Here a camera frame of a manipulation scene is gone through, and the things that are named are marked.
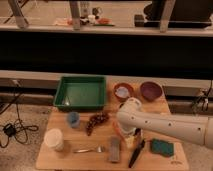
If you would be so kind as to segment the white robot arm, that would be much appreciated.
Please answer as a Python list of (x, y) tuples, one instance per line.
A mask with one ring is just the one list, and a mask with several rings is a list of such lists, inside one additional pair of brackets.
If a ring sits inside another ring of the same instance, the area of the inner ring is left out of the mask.
[(146, 113), (141, 107), (137, 98), (129, 98), (117, 111), (117, 121), (124, 134), (141, 128), (213, 149), (213, 117)]

